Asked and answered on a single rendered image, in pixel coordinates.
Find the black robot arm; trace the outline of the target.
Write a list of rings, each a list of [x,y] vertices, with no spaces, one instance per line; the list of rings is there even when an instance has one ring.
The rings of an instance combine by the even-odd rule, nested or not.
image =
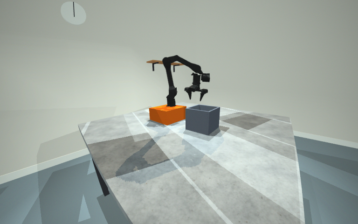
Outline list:
[[[177,95],[177,88],[174,87],[173,79],[172,79],[172,73],[171,73],[171,63],[176,62],[176,61],[184,64],[187,67],[189,67],[195,73],[200,74],[200,75],[198,75],[198,74],[192,73],[191,75],[193,75],[193,81],[200,82],[200,76],[201,76],[201,80],[203,82],[209,82],[210,81],[210,74],[209,73],[203,73],[202,70],[201,70],[200,65],[188,62],[187,60],[185,60],[182,57],[179,57],[178,55],[163,58],[162,63],[164,65],[165,69],[166,69],[167,80],[168,80],[168,84],[169,84],[169,94],[166,97],[167,98],[167,105],[166,106],[169,106],[169,107],[176,106],[174,97]],[[193,83],[193,85],[189,87],[189,91],[195,92],[195,91],[198,91],[198,90],[199,90],[198,84],[195,85],[195,83]]]

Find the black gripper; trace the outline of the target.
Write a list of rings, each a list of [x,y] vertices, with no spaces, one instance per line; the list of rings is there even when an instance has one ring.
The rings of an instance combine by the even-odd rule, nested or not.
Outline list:
[[[201,94],[201,96],[200,96],[200,101],[201,101],[202,98],[203,98],[203,95],[206,94],[206,93],[208,93],[208,90],[207,90],[207,89],[201,89],[201,90],[200,90],[200,82],[195,82],[195,81],[193,81],[193,83],[195,83],[195,85],[198,84],[198,86],[199,86],[199,90],[198,90],[198,91],[201,92],[201,93],[200,93],[200,94]],[[193,84],[193,83],[192,83],[192,84]],[[188,93],[189,98],[190,98],[190,100],[191,100],[192,91],[189,91],[189,87],[185,87],[185,91]]]

